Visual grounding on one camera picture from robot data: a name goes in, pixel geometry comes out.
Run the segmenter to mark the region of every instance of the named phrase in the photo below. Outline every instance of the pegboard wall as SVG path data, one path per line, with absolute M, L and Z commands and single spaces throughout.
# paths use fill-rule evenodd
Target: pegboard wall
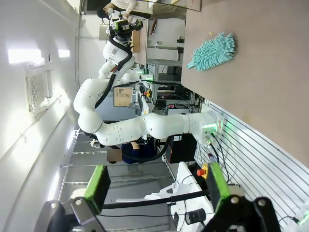
M 240 184 L 249 200 L 260 196 L 269 197 L 278 220 L 284 216 L 294 216 L 309 198 L 309 170 L 278 145 L 229 112 L 208 100 L 205 103 L 225 117 L 223 131 L 218 140 L 229 173 L 229 183 Z M 220 147 L 217 146 L 215 149 L 222 166 L 223 156 Z M 200 166 L 210 162 L 209 153 L 214 154 L 214 151 L 197 144 L 195 160 Z M 289 218 L 281 220 L 281 229 L 284 229 L 289 221 Z

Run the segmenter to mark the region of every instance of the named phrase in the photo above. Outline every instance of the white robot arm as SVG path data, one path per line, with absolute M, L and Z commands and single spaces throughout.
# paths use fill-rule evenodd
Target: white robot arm
M 127 28 L 127 24 L 120 21 L 116 28 Z M 100 115 L 95 112 L 100 103 L 115 85 L 139 80 L 139 75 L 125 74 L 134 64 L 134 57 L 128 48 L 128 38 L 124 40 L 121 33 L 111 36 L 104 47 L 103 55 L 109 61 L 99 71 L 99 78 L 86 80 L 79 89 L 74 109 L 80 114 L 78 123 L 80 128 L 97 136 L 102 145 L 117 145 L 139 139 L 149 134 L 154 138 L 163 139 L 175 134 L 191 133 L 202 144 L 205 144 L 205 134 L 216 133 L 220 128 L 220 115 L 214 112 L 198 114 L 178 114 L 160 116 L 155 113 L 142 115 L 126 121 L 105 124 Z

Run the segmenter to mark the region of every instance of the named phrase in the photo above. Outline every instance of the red button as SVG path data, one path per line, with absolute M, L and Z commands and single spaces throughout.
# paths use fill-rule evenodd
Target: red button
M 205 174 L 206 174 L 206 171 L 204 169 L 198 169 L 198 171 L 197 171 L 198 176 L 202 176 L 202 175 L 205 175 Z

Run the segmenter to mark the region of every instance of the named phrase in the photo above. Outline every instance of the microfiber duster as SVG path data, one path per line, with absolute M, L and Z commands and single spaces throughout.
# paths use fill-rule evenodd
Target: microfiber duster
M 220 33 L 216 38 L 206 41 L 195 50 L 187 68 L 195 66 L 195 69 L 202 71 L 229 61 L 234 56 L 234 47 L 233 34 L 225 37 L 224 33 Z

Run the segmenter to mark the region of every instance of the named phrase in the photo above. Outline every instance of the air vent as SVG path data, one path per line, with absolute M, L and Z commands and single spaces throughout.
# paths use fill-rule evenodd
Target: air vent
M 50 71 L 44 70 L 44 66 L 33 69 L 26 68 L 26 86 L 28 110 L 33 116 L 37 116 L 47 106 L 47 98 L 52 97 Z

